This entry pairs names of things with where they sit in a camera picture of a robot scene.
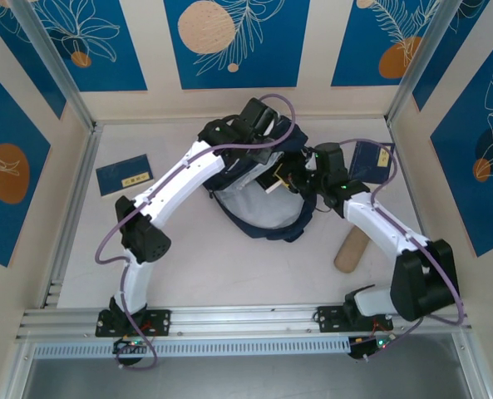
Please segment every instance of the navy blue bag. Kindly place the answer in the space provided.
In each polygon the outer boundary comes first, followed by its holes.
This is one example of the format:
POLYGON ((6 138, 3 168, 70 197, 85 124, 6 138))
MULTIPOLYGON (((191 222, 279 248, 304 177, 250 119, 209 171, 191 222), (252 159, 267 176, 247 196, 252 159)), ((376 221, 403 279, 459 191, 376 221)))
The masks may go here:
MULTIPOLYGON (((290 123, 288 118, 282 116, 272 136, 279 138, 284 135, 290 123)), ((267 165, 244 158, 205 181, 204 187, 211 197, 249 237, 283 239, 292 243, 303 234, 303 229, 311 221, 316 208, 316 195, 303 197, 282 185, 267 194, 255 180, 283 155, 301 153, 307 139, 296 125, 287 140, 273 149, 267 165)))

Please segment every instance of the white table surface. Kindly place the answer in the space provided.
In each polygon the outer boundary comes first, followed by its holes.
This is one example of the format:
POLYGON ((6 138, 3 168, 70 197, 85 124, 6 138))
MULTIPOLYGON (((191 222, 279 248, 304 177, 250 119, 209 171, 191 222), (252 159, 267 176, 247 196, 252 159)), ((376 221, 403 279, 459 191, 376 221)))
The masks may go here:
MULTIPOLYGON (((147 154, 158 180, 188 150, 206 121, 106 125, 94 169, 147 154)), ((383 119, 298 118, 298 124, 309 136, 309 145, 359 137, 391 141, 383 119)), ((343 148, 347 167, 353 147, 351 144, 343 148)), ((119 289, 122 264, 95 264, 96 247, 116 223, 117 198, 132 198, 152 183, 101 197, 93 171, 59 308, 107 307, 109 298, 119 289)), ((420 231, 401 173, 378 199, 405 224, 420 231)), ((393 265, 374 243, 367 246, 353 273, 344 274, 334 268, 334 257, 350 228, 334 212, 315 212, 305 234, 292 244, 251 239, 199 188, 164 228, 172 247, 152 274, 148 304, 174 307, 332 303, 343 301, 344 295, 356 288, 388 283, 393 265)), ((121 253, 121 236, 117 234, 102 258, 121 253)))

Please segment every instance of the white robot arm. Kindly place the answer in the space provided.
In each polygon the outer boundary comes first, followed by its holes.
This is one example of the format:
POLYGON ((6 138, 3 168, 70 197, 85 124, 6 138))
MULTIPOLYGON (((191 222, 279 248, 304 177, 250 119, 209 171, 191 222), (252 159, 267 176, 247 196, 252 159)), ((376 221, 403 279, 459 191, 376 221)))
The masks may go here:
MULTIPOLYGON (((107 326, 109 331, 115 331, 116 336, 133 331, 130 323, 133 325, 134 319, 140 321, 142 318, 137 315, 146 312, 152 269, 170 247, 170 240, 161 231, 170 215, 207 179, 241 157, 266 157, 234 144, 271 140, 270 132, 277 118, 277 112, 252 99, 240 116, 210 122, 187 154, 148 190, 132 201, 126 197, 117 201, 117 217, 125 220, 121 233, 128 269, 121 291, 111 299, 110 309, 102 311, 109 312, 107 318, 101 319, 111 322, 107 326)), ((307 179, 308 190, 317 192, 328 207, 364 231, 395 264, 392 285, 351 293, 358 313, 363 317, 398 313, 407 320, 415 320, 452 304, 451 290, 422 254, 422 248, 431 253, 458 290, 451 247, 442 240, 431 242, 404 226, 374 201, 366 185, 348 180, 338 144, 324 143, 311 150, 314 161, 303 166, 312 176, 307 179)))

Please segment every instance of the blue card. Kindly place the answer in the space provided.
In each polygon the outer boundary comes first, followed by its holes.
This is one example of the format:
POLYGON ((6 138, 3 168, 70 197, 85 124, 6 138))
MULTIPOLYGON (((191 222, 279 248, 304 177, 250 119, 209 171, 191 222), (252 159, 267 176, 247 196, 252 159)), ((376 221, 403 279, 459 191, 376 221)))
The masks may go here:
MULTIPOLYGON (((394 150, 393 143, 383 143, 390 151, 394 150)), ((382 148, 359 141, 355 145, 352 164, 349 167, 350 180, 361 180, 363 183, 380 185, 387 181, 390 175, 392 158, 382 148)))
POLYGON ((101 196, 154 179, 146 155, 139 155, 96 170, 101 196))

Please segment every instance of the beige wall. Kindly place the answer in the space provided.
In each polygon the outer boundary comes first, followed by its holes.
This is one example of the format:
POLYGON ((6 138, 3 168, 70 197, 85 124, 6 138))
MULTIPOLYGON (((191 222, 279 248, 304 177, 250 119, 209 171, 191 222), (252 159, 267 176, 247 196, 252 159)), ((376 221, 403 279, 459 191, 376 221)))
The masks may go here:
POLYGON ((493 50, 493 0, 421 113, 411 99, 392 128, 427 233, 454 249, 461 296, 493 371, 493 250, 477 258, 430 136, 493 50))
POLYGON ((12 262, 0 265, 0 377, 22 312, 42 296, 47 265, 65 214, 87 133, 66 107, 59 121, 0 38, 0 82, 50 142, 12 262))

